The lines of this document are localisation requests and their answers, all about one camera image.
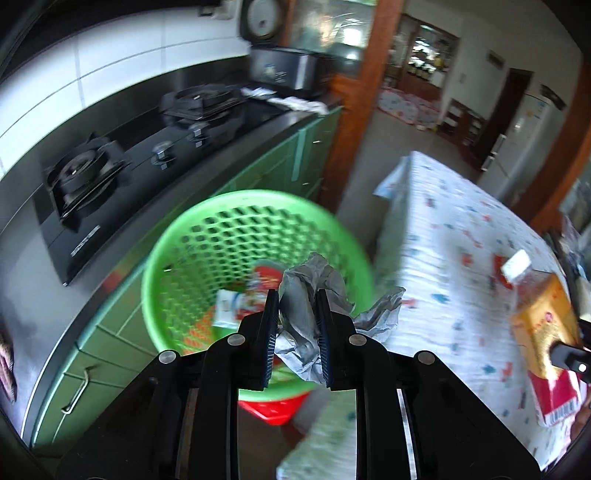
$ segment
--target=stainless steel countertop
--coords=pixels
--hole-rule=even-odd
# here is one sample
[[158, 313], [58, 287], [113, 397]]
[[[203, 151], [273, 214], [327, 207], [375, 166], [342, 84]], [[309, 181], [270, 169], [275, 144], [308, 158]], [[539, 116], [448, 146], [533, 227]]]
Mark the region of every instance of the stainless steel countertop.
[[[323, 100], [330, 106], [339, 101], [332, 95]], [[214, 153], [143, 208], [68, 287], [53, 268], [32, 198], [25, 202], [0, 235], [0, 327], [13, 344], [18, 388], [16, 403], [0, 394], [0, 406], [25, 443], [77, 337], [164, 229], [315, 118], [305, 112], [285, 113]]]

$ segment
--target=white tile wall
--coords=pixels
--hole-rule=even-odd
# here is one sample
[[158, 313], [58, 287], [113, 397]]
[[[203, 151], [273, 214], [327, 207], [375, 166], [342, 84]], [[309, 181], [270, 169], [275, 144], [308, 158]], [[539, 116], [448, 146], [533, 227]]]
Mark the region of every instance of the white tile wall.
[[86, 106], [162, 73], [160, 50], [112, 63], [80, 79]]
[[8, 171], [40, 139], [81, 110], [82, 103], [75, 83], [58, 90], [37, 105], [0, 137], [4, 168]]
[[77, 36], [80, 75], [116, 61], [162, 47], [164, 11], [132, 15], [99, 25]]
[[0, 135], [36, 104], [76, 79], [72, 40], [61, 42], [23, 65], [0, 84]]
[[240, 57], [248, 53], [249, 45], [241, 38], [220, 38], [166, 47], [164, 49], [164, 67], [169, 72], [196, 63]]
[[231, 20], [196, 8], [131, 15], [38, 55], [0, 83], [0, 179], [31, 147], [83, 108], [156, 75], [248, 53]]

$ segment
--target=gas stove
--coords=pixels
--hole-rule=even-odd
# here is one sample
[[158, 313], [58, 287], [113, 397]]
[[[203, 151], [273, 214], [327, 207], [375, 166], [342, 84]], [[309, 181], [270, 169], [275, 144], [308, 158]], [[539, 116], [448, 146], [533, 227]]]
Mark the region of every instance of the gas stove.
[[62, 283], [177, 179], [283, 112], [234, 87], [197, 86], [168, 93], [152, 110], [73, 147], [44, 170], [44, 188], [34, 196]]

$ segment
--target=laundry basket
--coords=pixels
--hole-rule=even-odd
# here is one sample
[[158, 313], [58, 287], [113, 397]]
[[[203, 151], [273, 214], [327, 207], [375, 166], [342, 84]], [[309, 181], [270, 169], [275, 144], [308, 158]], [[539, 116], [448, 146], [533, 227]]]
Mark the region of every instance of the laundry basket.
[[[231, 333], [212, 326], [218, 290], [239, 291], [259, 260], [292, 267], [313, 251], [343, 275], [354, 313], [371, 307], [366, 254], [336, 218], [315, 203], [281, 192], [241, 190], [195, 205], [168, 227], [148, 258], [142, 310], [150, 338], [159, 351], [207, 349]], [[313, 387], [280, 365], [265, 391], [240, 390], [239, 398], [285, 400]]]

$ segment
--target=white refrigerator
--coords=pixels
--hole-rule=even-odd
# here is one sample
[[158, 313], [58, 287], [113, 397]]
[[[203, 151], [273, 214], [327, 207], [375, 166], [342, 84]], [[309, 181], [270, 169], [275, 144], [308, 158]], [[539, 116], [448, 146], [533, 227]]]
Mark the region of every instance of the white refrigerator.
[[524, 95], [509, 129], [484, 162], [477, 185], [508, 207], [516, 204], [542, 168], [563, 121], [551, 100]]

